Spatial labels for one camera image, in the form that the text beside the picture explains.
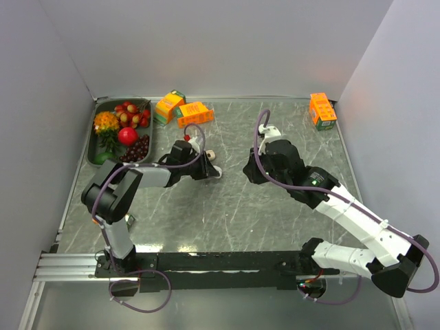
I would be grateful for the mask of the beige earbud charging case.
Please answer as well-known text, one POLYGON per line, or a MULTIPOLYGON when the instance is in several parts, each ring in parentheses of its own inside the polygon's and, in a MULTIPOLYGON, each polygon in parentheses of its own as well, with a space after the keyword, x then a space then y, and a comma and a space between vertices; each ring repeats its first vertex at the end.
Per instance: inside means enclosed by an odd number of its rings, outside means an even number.
POLYGON ((216 159, 216 154, 213 150, 207 150, 206 156, 210 161, 214 161, 216 159))

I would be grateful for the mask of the white earbud charging case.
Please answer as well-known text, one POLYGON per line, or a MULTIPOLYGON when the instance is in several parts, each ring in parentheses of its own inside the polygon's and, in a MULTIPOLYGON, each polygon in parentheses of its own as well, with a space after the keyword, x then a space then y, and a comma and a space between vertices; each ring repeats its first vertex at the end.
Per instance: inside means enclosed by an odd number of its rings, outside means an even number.
POLYGON ((214 175, 214 178, 215 179, 220 179, 222 177, 223 171, 218 166, 214 166, 214 169, 215 169, 215 172, 216 172, 215 175, 214 175))

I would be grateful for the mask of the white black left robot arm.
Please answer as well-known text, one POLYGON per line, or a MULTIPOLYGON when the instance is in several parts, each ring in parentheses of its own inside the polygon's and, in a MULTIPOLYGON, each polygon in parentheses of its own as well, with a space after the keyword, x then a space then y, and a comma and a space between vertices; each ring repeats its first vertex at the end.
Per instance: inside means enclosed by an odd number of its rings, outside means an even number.
POLYGON ((152 164, 108 159, 83 190, 81 201, 100 227, 104 254, 118 275, 128 276, 138 268, 136 248, 124 221, 138 189, 169 188, 185 176, 195 181, 222 176, 203 142, 178 140, 169 153, 152 164))

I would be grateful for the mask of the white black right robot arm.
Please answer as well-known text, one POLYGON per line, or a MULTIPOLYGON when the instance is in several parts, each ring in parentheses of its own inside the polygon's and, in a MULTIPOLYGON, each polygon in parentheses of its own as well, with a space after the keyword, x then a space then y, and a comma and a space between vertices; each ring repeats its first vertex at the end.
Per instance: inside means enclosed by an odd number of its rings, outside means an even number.
POLYGON ((288 140, 254 145, 243 173, 253 184, 271 182, 290 197, 330 218, 352 234, 364 248, 312 238, 302 247, 300 266, 308 274, 321 268, 352 272, 369 278, 384 293, 401 298, 424 258, 428 240, 410 236, 380 219, 360 203, 333 175, 306 166, 288 140))

